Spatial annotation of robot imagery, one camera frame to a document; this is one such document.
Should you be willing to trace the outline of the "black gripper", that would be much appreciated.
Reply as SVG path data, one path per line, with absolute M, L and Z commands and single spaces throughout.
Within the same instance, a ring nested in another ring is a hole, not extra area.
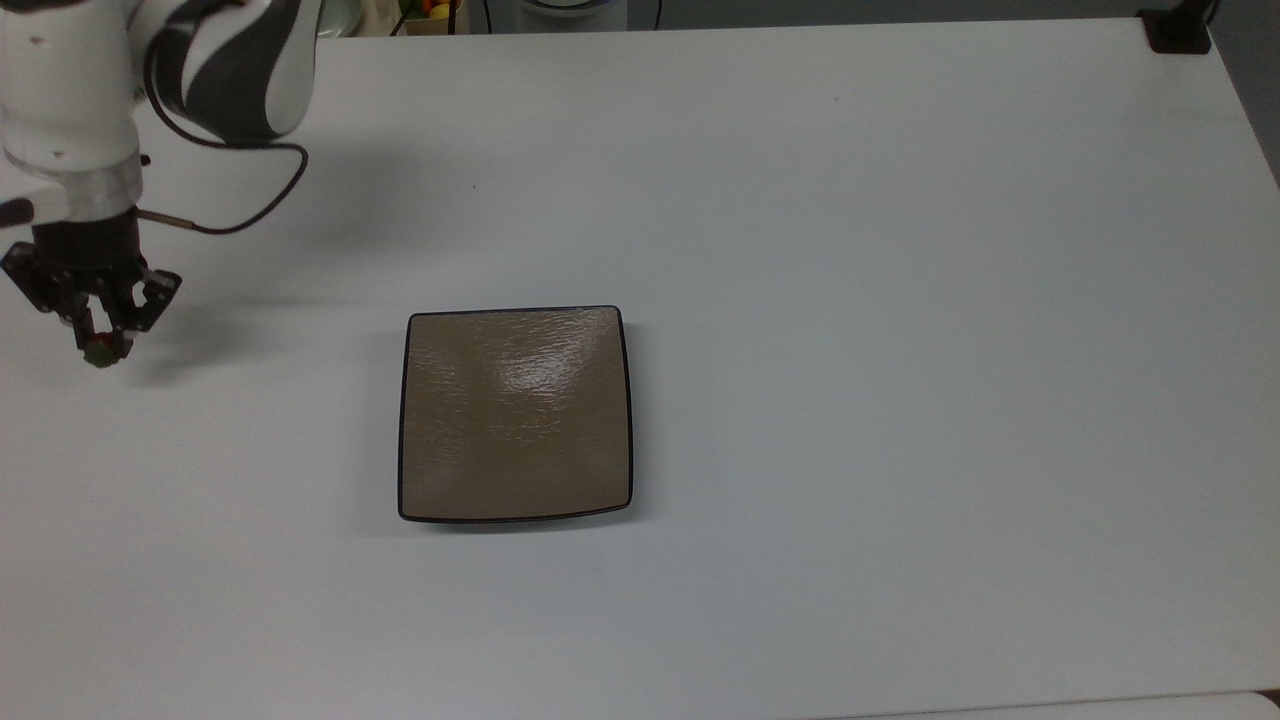
M 5 251 L 3 270 L 37 311 L 70 327 L 77 347 L 88 345 L 95 328 L 88 295 L 76 281 L 106 279 L 111 337 L 120 347 L 150 332 L 183 284 L 174 272 L 145 266 L 136 211 L 35 225 L 32 238 Z

